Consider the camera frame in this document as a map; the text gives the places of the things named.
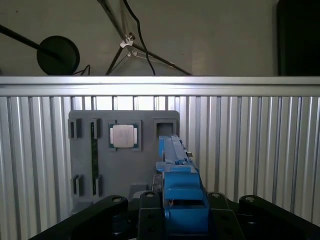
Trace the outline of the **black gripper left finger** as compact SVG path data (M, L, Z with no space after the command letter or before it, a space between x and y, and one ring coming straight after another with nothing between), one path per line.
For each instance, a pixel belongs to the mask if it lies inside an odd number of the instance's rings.
M161 198L147 191L136 201L110 195L33 237L35 240L162 240Z

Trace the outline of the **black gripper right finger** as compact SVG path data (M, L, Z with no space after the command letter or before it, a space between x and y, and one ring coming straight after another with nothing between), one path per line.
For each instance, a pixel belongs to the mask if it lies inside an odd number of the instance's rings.
M212 240L318 240L320 227L259 197L238 202L209 192L209 232Z

